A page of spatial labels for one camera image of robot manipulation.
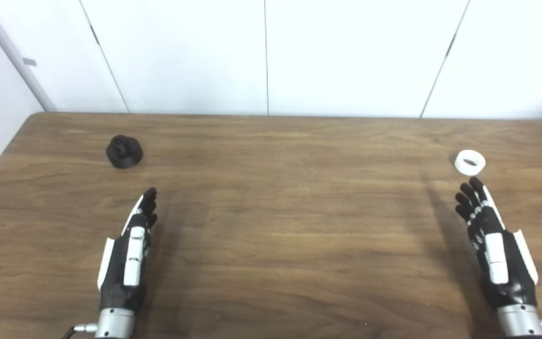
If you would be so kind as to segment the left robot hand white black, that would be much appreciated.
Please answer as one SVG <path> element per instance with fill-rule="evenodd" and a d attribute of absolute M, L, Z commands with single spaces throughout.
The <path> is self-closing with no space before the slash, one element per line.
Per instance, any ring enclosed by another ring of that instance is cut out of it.
<path fill-rule="evenodd" d="M 138 313 L 147 286 L 145 267 L 152 245 L 152 228 L 157 222 L 157 189 L 150 187 L 132 208 L 121 235 L 107 238 L 97 275 L 99 309 L 127 309 Z"/>

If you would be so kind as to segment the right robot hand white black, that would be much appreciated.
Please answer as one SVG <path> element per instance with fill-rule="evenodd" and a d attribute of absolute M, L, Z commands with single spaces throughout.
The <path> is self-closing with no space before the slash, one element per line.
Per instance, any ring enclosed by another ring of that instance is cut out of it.
<path fill-rule="evenodd" d="M 480 266 L 480 289 L 494 310 L 512 305 L 538 306 L 536 281 L 521 251 L 521 232 L 510 232 L 478 178 L 460 185 L 454 196 L 456 213 L 467 226 L 468 239 Z"/>

